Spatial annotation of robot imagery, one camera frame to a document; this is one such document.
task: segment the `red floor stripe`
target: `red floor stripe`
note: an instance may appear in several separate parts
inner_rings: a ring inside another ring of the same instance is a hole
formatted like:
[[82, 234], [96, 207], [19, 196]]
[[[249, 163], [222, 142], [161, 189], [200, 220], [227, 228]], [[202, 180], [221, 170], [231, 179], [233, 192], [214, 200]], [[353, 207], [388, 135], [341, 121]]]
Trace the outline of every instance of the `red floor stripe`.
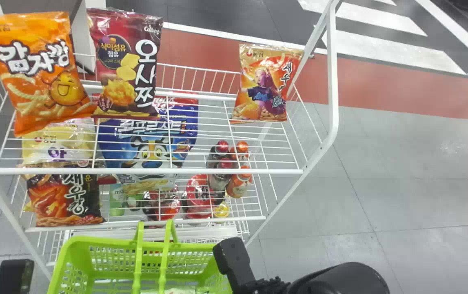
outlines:
[[[240, 43], [165, 29], [159, 60], [239, 71]], [[347, 58], [338, 58], [338, 70], [341, 106], [468, 119], [468, 78]], [[326, 56], [307, 62], [297, 89], [305, 102], [327, 103]]]

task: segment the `calbee logo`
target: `calbee logo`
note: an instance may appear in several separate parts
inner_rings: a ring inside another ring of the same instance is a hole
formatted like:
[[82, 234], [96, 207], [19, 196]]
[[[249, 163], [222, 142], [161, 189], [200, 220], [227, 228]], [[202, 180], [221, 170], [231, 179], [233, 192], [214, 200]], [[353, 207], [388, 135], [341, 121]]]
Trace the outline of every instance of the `calbee logo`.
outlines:
[[159, 35], [159, 33], [160, 33], [160, 30], [155, 29], [155, 28], [152, 28], [150, 25], [145, 26], [145, 27], [143, 28], [143, 30], [146, 31], [146, 32], [153, 32], [153, 33], [155, 33], [156, 35]]

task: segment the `anime girl illustration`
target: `anime girl illustration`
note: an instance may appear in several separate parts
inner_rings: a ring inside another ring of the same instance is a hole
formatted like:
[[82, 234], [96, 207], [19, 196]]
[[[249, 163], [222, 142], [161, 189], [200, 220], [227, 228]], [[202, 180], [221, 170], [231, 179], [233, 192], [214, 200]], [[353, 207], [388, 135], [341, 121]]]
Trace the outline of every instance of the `anime girl illustration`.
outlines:
[[250, 77], [245, 69], [243, 69], [243, 75], [248, 78], [251, 82], [257, 84], [252, 88], [241, 88], [241, 91], [247, 92], [248, 96], [252, 98], [252, 101], [267, 102], [273, 100], [273, 97], [279, 95], [277, 87], [273, 83], [272, 75], [266, 67], [258, 67], [254, 74], [254, 78]]

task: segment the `orange bottle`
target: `orange bottle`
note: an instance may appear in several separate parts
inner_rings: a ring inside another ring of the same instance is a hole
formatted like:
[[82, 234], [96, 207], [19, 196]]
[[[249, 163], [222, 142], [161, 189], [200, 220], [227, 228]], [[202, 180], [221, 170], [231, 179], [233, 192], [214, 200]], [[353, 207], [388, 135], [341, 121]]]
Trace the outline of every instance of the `orange bottle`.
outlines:
[[245, 141], [239, 141], [235, 149], [234, 147], [230, 147], [228, 149], [228, 156], [230, 160], [234, 160], [234, 169], [237, 166], [237, 158], [239, 157], [239, 162], [243, 165], [248, 160], [248, 143]]
[[[243, 165], [241, 169], [249, 169], [249, 167]], [[246, 194], [246, 190], [250, 183], [252, 183], [252, 174], [232, 175], [230, 182], [226, 186], [226, 192], [232, 198], [241, 198]]]

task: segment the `orange snack bag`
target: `orange snack bag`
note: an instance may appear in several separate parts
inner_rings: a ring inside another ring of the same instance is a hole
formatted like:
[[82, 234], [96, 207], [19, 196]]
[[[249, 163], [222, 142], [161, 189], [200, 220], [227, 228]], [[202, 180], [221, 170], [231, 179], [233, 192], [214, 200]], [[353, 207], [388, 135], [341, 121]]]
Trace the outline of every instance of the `orange snack bag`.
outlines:
[[298, 49], [240, 44], [241, 89], [230, 123], [285, 121], [286, 92], [302, 56]]
[[0, 79], [17, 111], [16, 137], [96, 109], [78, 77], [69, 32], [66, 12], [0, 16]]

